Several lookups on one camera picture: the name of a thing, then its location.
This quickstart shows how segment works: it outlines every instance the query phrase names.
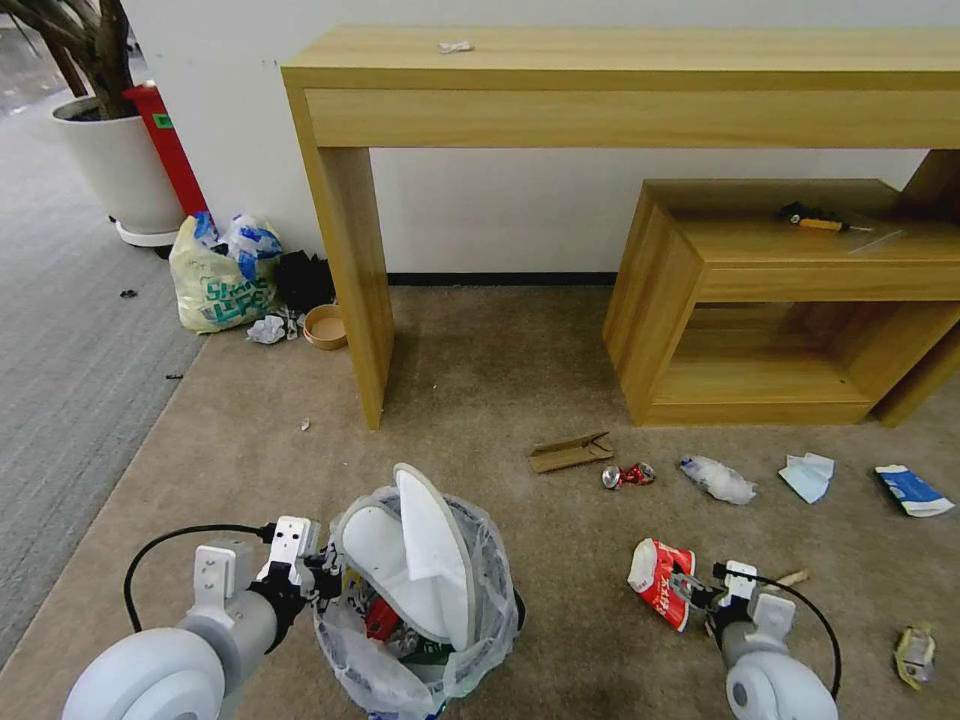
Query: yellow plastic bag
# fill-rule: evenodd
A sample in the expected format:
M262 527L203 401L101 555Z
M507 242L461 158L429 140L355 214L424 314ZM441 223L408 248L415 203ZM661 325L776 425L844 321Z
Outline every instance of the yellow plastic bag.
M198 333L251 323L277 306L278 258L257 260L256 279L247 280L236 260L210 249L217 241L209 214L190 216L170 252L180 323Z

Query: white plant pot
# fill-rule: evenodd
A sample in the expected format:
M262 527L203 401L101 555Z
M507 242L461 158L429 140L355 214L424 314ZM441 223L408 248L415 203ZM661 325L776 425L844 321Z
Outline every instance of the white plant pot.
M131 245L170 245L185 213L139 115L120 120L72 118L95 107L94 98L61 105L53 118L80 171L120 237Z

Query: potted plant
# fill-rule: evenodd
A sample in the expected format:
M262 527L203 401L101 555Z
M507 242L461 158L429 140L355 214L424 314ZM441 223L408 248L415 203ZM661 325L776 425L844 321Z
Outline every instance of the potted plant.
M133 245L170 245L184 212L143 120L124 97L130 77L130 25L120 0L0 0L48 43L65 48L92 96L53 111L80 170L120 236Z

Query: blue and white carton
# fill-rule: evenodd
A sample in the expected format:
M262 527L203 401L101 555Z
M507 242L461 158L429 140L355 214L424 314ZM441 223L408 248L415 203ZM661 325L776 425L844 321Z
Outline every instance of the blue and white carton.
M900 507L907 515L933 517L954 506L905 465L882 465L876 468L876 472L900 501Z

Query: baseboard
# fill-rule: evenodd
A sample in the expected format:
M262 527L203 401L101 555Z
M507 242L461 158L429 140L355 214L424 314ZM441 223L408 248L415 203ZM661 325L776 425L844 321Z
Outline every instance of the baseboard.
M391 285L613 285L616 273L387 273Z

